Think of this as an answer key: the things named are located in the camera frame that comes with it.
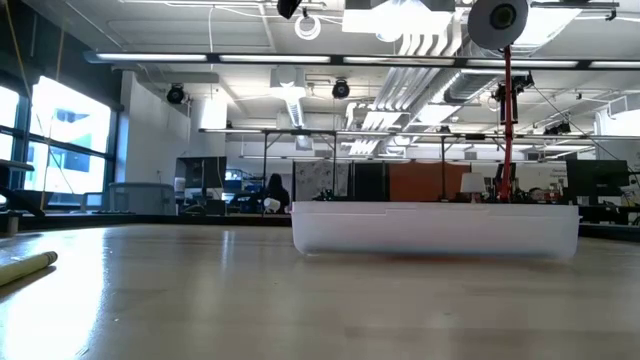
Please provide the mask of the wide black monitor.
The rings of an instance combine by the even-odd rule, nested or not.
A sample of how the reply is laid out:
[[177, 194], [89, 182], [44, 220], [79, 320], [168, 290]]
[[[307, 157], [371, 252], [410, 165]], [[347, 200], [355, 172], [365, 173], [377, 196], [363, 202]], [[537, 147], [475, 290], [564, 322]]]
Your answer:
[[570, 199], [588, 197], [590, 205], [600, 197], [621, 197], [629, 185], [625, 160], [567, 160], [566, 171]]

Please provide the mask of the clear supply box orange lid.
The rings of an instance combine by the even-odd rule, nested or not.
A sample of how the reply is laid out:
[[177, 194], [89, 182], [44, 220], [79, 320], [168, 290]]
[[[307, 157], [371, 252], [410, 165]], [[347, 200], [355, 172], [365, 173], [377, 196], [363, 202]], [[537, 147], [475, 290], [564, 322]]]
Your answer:
[[303, 254], [570, 258], [579, 237], [579, 209], [568, 205], [307, 201], [291, 221]]

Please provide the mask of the orange partition panel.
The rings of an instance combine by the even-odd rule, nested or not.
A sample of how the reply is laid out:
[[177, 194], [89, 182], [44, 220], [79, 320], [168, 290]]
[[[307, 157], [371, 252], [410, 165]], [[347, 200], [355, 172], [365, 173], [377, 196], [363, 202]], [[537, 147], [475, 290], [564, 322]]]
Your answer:
[[461, 190], [469, 164], [396, 163], [389, 165], [389, 198], [392, 202], [453, 201]]

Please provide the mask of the large bright window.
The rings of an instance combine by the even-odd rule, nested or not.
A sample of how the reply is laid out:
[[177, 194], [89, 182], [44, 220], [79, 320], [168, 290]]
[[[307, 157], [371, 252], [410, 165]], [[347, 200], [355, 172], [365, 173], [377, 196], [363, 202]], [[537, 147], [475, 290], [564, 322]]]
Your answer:
[[38, 206], [78, 207], [105, 187], [112, 122], [108, 106], [44, 76], [29, 95], [0, 86], [0, 159], [33, 167], [9, 187]]

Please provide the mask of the white lampshade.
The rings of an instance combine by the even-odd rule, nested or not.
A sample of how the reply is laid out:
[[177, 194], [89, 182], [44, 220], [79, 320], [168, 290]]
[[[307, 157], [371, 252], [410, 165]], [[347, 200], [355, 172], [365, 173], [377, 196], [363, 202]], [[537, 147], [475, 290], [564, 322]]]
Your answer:
[[461, 178], [460, 192], [469, 197], [471, 203], [480, 203], [486, 190], [484, 177], [481, 173], [464, 173]]

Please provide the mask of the long ceiling light bar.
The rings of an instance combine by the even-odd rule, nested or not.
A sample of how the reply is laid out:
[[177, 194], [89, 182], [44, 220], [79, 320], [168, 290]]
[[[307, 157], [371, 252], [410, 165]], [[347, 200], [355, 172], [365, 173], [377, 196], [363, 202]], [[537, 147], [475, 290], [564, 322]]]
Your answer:
[[224, 64], [320, 65], [452, 69], [502, 69], [547, 71], [640, 71], [640, 60], [549, 59], [397, 55], [296, 55], [249, 53], [95, 52], [84, 54], [92, 64]]

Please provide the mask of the red desk lamp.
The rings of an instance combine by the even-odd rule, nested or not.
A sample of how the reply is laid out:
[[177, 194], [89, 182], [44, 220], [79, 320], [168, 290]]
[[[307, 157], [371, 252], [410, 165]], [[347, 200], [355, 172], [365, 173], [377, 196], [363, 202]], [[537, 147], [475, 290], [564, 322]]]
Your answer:
[[501, 50], [504, 59], [504, 126], [505, 160], [500, 181], [499, 200], [511, 200], [511, 162], [513, 145], [512, 44], [522, 35], [528, 20], [526, 0], [477, 0], [468, 18], [471, 40], [487, 50]]

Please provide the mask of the dark partition panel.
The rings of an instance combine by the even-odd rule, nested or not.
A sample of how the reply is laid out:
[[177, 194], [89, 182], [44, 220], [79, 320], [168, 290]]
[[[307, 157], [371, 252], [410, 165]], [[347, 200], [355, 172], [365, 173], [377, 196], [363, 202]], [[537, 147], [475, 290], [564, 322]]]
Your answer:
[[385, 162], [358, 162], [354, 165], [353, 195], [360, 202], [389, 200], [388, 164]]

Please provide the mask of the patterned grey partition panel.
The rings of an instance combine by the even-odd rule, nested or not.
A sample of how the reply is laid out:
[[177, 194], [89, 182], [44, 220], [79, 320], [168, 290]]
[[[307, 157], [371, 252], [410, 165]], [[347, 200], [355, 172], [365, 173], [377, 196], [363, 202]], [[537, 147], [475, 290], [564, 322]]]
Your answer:
[[311, 201], [325, 190], [336, 196], [348, 194], [350, 166], [331, 161], [301, 161], [294, 163], [295, 200]]

